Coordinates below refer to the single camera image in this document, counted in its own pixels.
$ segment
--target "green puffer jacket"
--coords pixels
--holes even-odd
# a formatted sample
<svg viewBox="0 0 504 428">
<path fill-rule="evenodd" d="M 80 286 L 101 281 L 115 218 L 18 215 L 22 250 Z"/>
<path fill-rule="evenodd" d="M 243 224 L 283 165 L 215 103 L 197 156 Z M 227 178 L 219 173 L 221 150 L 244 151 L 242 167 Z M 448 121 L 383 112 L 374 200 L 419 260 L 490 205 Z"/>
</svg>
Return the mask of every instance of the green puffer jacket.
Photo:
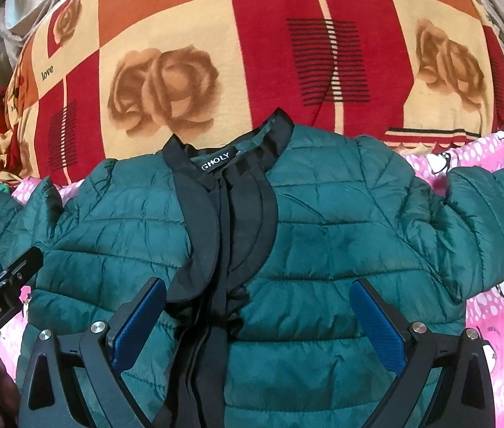
<svg viewBox="0 0 504 428">
<path fill-rule="evenodd" d="M 227 428 L 359 427 L 393 375 L 351 311 L 353 279 L 410 321 L 459 334 L 466 300 L 504 280 L 504 170 L 452 170 L 441 198 L 378 140 L 294 126 L 277 111 L 219 151 L 173 137 L 155 155 L 106 160 L 65 208 L 48 179 L 24 208 L 0 193 L 0 262 L 31 245 L 45 262 L 19 382 L 39 330 L 107 320 L 157 276 L 176 304 L 200 295 L 226 311 L 216 342 L 227 342 L 226 375 L 211 378 L 225 380 Z M 171 314 L 124 373 L 151 419 L 178 342 Z"/>
</svg>

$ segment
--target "orange checkered pattern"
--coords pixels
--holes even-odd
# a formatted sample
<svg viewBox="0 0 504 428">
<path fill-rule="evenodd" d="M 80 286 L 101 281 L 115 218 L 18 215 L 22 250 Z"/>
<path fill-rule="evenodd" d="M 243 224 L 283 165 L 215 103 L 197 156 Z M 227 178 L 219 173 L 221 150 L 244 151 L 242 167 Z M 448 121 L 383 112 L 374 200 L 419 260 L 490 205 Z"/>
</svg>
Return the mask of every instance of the orange checkered pattern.
<svg viewBox="0 0 504 428">
<path fill-rule="evenodd" d="M 25 174 L 57 184 L 172 133 L 222 146 L 277 107 L 436 151 L 504 128 L 504 57 L 476 0 L 64 0 L 7 107 Z"/>
</svg>

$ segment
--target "beige fabric square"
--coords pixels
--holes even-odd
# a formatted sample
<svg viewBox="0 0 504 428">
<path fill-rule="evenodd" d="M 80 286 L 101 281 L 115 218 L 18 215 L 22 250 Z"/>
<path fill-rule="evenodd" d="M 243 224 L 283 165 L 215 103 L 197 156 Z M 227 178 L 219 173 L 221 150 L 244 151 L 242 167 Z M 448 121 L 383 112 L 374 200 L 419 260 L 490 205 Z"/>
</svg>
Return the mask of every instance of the beige fabric square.
<svg viewBox="0 0 504 428">
<path fill-rule="evenodd" d="M 404 127 L 491 133 L 494 88 L 480 21 L 436 0 L 393 2 L 415 76 Z"/>
<path fill-rule="evenodd" d="M 60 2 L 56 8 L 64 4 L 67 4 L 67 0 Z M 52 21 L 52 17 L 58 16 L 54 9 L 40 24 L 34 36 L 32 67 L 39 98 L 99 49 L 97 0 L 71 0 L 70 4 L 74 11 L 69 18 L 70 31 L 61 36 L 57 33 L 56 21 Z M 59 45 L 59 48 L 49 57 L 48 50 L 53 44 Z"/>
<path fill-rule="evenodd" d="M 172 132 L 208 148 L 250 131 L 232 0 L 166 9 L 104 45 L 100 107 L 105 155 L 119 159 L 160 150 Z"/>
<path fill-rule="evenodd" d="M 34 36 L 32 35 L 22 48 L 20 59 L 14 69 L 14 75 L 10 79 L 10 84 L 6 90 L 5 118 L 8 127 L 12 129 L 18 124 L 24 111 L 36 104 L 39 99 L 38 87 L 32 67 L 33 46 Z"/>
<path fill-rule="evenodd" d="M 22 172 L 20 172 L 20 177 L 22 178 L 40 177 L 40 173 L 38 172 L 38 161 L 36 160 L 36 150 L 34 148 L 39 107 L 40 102 L 34 103 L 32 106 L 25 109 L 19 118 L 17 137 L 20 146 L 20 159 L 22 161 Z"/>
</svg>

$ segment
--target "black striped pattern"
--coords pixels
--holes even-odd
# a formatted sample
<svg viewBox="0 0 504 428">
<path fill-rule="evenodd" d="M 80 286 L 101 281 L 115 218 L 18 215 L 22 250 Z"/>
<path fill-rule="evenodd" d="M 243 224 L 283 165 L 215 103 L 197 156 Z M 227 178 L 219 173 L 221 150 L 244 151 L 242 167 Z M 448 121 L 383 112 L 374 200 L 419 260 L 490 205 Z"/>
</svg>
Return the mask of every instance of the black striped pattern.
<svg viewBox="0 0 504 428">
<path fill-rule="evenodd" d="M 51 117 L 47 133 L 50 172 L 77 164 L 76 118 L 75 101 Z"/>
<path fill-rule="evenodd" d="M 498 61 L 494 56 L 490 56 L 490 71 L 492 72 L 492 83 L 494 86 L 494 104 L 496 105 L 496 112 L 499 124 L 504 123 L 504 91 L 502 90 L 502 83 L 498 81 L 500 75 Z"/>
<path fill-rule="evenodd" d="M 287 23 L 304 106 L 371 100 L 354 22 L 287 19 Z"/>
</svg>

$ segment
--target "jacket sleeve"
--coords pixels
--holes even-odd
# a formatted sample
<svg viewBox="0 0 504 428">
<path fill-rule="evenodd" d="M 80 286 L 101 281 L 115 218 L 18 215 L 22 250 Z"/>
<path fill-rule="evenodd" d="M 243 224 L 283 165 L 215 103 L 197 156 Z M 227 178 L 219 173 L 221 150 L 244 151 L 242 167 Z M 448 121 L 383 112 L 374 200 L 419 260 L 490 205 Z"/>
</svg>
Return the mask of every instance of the jacket sleeve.
<svg viewBox="0 0 504 428">
<path fill-rule="evenodd" d="M 444 201 L 433 205 L 440 275 L 465 300 L 504 281 L 504 169 L 448 173 Z"/>
<path fill-rule="evenodd" d="M 356 141 L 363 178 L 386 224 L 453 301 L 504 281 L 504 169 L 453 169 L 442 198 L 383 143 Z"/>
<path fill-rule="evenodd" d="M 0 193 L 0 263 L 6 267 L 31 246 L 42 248 L 62 211 L 60 194 L 49 178 L 40 182 L 25 207 Z"/>
<path fill-rule="evenodd" d="M 107 191 L 116 162 L 102 161 L 65 208 L 48 177 L 34 189 L 24 207 L 0 193 L 0 263 L 6 267 L 31 246 L 47 251 L 63 235 L 62 230 L 67 233 L 79 224 Z"/>
</svg>

